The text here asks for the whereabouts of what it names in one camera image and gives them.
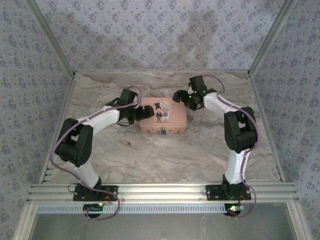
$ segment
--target ventilation grille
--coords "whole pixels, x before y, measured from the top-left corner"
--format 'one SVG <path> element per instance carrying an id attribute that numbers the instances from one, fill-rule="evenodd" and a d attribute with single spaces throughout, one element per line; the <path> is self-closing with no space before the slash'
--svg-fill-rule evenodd
<path id="1" fill-rule="evenodd" d="M 112 214 L 117 205 L 105 205 L 100 214 Z M 209 204 L 122 204 L 119 214 L 217 214 L 226 213 L 223 203 Z M 39 204 L 38 214 L 83 214 L 83 204 Z"/>

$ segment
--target wall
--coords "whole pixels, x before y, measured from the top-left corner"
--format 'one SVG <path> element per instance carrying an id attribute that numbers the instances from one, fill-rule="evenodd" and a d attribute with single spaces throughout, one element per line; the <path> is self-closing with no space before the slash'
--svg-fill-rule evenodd
<path id="1" fill-rule="evenodd" d="M 0 239 L 39 180 L 70 77 L 22 0 L 0 1 Z"/>
<path id="2" fill-rule="evenodd" d="M 37 0 L 75 71 L 247 70 L 282 0 Z"/>
<path id="3" fill-rule="evenodd" d="M 298 0 L 254 80 L 286 180 L 320 239 L 320 2 Z"/>

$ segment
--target enclosure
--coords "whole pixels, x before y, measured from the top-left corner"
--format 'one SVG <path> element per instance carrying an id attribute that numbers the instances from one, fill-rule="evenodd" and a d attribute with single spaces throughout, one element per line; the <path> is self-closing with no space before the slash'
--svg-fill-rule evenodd
<path id="1" fill-rule="evenodd" d="M 317 1 L 5 0 L 1 9 L 0 239 L 320 238 Z M 88 221 L 97 212 L 86 204 L 102 201 L 74 201 L 78 180 L 50 162 L 65 120 L 132 86 L 172 99 L 195 76 L 216 91 L 221 80 L 223 98 L 254 112 L 260 144 L 244 167 L 254 190 L 241 215 L 224 215 L 240 200 L 208 199 L 230 149 L 226 119 L 203 107 L 187 108 L 184 133 L 136 123 L 95 134 L 89 161 L 120 208 Z M 100 218 L 116 209 L 103 202 Z"/>

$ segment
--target marble surface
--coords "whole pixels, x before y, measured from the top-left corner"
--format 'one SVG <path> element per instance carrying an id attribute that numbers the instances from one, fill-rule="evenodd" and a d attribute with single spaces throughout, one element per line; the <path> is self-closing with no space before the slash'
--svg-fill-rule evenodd
<path id="1" fill-rule="evenodd" d="M 262 139 L 249 158 L 246 179 L 280 179 L 249 80 L 243 76 L 221 71 L 77 75 L 67 117 L 77 119 L 92 114 L 132 85 L 139 86 L 144 97 L 172 97 L 177 90 L 188 90 L 190 77 L 201 74 L 214 74 L 225 84 L 226 99 L 254 109 Z M 205 82 L 209 88 L 221 89 L 213 78 L 206 77 Z M 208 109 L 188 109 L 187 118 L 184 134 L 145 134 L 138 124 L 105 128 L 93 139 L 90 161 L 95 171 L 103 182 L 111 183 L 220 181 L 229 158 L 223 119 Z M 72 169 L 57 156 L 55 161 Z M 55 169 L 51 181 L 74 183 L 75 179 Z"/>

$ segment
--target pink tin box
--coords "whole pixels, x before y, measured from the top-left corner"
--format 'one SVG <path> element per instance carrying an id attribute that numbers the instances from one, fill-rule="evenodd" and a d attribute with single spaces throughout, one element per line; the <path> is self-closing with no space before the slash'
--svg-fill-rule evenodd
<path id="1" fill-rule="evenodd" d="M 168 97 L 144 97 L 141 105 L 150 105 L 154 116 L 139 121 L 143 133 L 179 133 L 187 127 L 187 110 L 183 102 L 177 103 Z"/>

